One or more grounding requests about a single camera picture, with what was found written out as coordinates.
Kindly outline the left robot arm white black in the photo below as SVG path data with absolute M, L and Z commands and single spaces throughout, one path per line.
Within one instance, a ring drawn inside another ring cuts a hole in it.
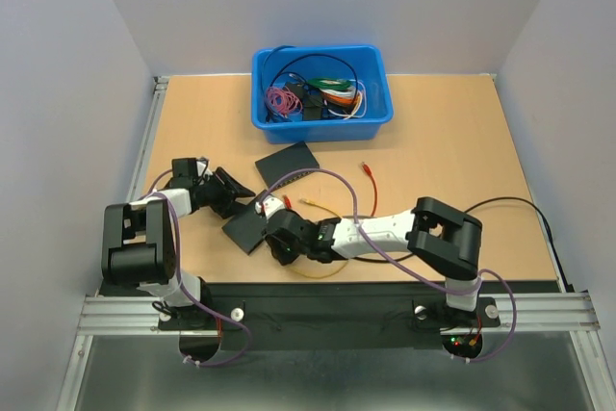
M 213 319 L 215 306 L 205 281 L 181 269 L 179 219 L 202 208 L 232 218 L 255 192 L 224 168 L 210 169 L 206 158 L 176 158 L 166 170 L 161 188 L 153 183 L 133 202 L 106 207 L 103 221 L 101 271 L 117 287 L 135 288 L 157 298 L 156 309 L 202 328 Z

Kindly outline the large black network switch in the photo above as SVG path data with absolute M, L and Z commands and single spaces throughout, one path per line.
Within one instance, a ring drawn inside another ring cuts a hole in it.
M 266 219 L 253 203 L 232 217 L 222 226 L 223 233 L 246 255 L 251 254 L 263 242 Z

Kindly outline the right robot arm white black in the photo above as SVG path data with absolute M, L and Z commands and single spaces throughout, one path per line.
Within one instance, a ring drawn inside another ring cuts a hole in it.
M 381 218 L 328 218 L 313 222 L 269 195 L 256 212 L 272 256 L 282 266 L 305 256 L 323 264 L 383 251 L 409 252 L 445 277 L 443 313 L 464 324 L 477 313 L 480 220 L 432 197 Z

